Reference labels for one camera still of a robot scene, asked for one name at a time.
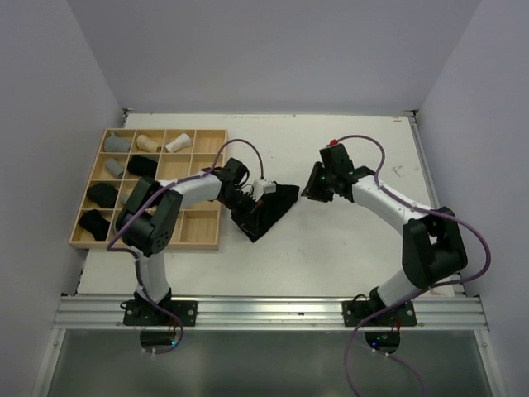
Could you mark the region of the white underwear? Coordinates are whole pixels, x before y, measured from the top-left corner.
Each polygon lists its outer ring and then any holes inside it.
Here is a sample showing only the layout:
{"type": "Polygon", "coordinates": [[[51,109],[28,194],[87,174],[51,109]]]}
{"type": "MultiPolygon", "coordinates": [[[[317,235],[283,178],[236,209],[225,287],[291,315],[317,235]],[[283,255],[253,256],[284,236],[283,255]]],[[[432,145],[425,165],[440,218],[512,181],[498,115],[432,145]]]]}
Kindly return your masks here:
{"type": "Polygon", "coordinates": [[[187,133],[182,133],[178,135],[175,139],[164,145],[164,148],[169,153],[176,153],[181,149],[190,147],[193,144],[193,140],[190,135],[187,133]]]}

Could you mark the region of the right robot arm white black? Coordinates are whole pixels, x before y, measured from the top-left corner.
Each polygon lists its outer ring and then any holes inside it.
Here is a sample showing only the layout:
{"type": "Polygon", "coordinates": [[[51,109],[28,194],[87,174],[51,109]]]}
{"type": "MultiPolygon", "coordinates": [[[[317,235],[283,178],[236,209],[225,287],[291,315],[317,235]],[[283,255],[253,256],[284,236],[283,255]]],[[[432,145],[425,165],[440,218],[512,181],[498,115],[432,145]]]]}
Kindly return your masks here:
{"type": "Polygon", "coordinates": [[[441,216],[421,213],[404,206],[406,197],[377,185],[375,172],[367,166],[354,167],[342,144],[320,150],[302,196],[322,203],[336,195],[367,208],[393,227],[402,237],[402,265],[388,281],[372,289],[363,300],[343,304],[345,324],[352,326],[368,316],[387,324],[398,314],[396,303],[405,296],[431,288],[468,264],[460,229],[446,219],[453,213],[446,207],[441,216]]]}

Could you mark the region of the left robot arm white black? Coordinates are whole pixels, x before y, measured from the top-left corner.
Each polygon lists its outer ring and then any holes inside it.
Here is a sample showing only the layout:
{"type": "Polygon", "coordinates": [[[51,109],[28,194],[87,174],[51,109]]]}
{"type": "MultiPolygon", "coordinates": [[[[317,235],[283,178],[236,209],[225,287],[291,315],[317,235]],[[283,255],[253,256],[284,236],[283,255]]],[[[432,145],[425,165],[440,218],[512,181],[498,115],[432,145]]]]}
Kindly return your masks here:
{"type": "Polygon", "coordinates": [[[174,234],[180,211],[206,201],[218,201],[237,217],[255,223],[262,201],[242,189],[248,169],[231,159],[223,167],[202,169],[172,182],[143,178],[115,222],[116,239],[132,254],[137,287],[134,298],[121,304],[126,326],[173,329],[193,326],[198,302],[174,300],[167,281],[164,250],[174,234]]]}

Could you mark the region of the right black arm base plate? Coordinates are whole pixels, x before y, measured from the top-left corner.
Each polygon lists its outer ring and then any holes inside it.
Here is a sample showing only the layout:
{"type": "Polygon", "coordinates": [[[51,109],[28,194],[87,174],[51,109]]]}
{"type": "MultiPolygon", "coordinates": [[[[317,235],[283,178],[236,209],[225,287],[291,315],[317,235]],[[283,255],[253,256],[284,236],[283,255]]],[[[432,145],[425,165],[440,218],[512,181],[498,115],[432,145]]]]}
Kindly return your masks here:
{"type": "MultiPolygon", "coordinates": [[[[383,306],[377,300],[363,294],[356,295],[353,299],[341,301],[341,314],[346,327],[353,328],[365,318],[378,312],[383,306]]],[[[364,324],[364,327],[414,327],[417,325],[414,306],[411,302],[393,309],[388,313],[379,315],[364,324]]]]}

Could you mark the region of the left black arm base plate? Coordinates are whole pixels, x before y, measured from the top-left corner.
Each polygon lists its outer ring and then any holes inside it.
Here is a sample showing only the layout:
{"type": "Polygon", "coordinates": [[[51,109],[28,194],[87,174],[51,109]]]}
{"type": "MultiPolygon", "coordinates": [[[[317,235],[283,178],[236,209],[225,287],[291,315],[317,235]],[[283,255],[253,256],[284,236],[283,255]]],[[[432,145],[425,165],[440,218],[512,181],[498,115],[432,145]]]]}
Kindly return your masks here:
{"type": "MultiPolygon", "coordinates": [[[[193,300],[165,300],[158,303],[164,310],[175,315],[185,327],[194,327],[198,313],[198,302],[193,300]]],[[[131,299],[120,304],[124,310],[122,323],[125,326],[163,327],[176,322],[168,314],[160,312],[146,301],[131,299]]]]}

